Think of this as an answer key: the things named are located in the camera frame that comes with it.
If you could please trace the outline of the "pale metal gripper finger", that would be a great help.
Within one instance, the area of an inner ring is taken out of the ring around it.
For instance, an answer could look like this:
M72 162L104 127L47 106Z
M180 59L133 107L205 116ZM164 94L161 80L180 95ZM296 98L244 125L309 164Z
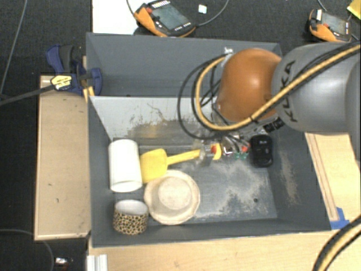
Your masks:
M203 152L211 152L212 151L212 143L210 141L195 139L193 142L194 150L201 150Z
M212 152L202 152L200 154L200 166L206 167L209 166L214 158L214 154Z

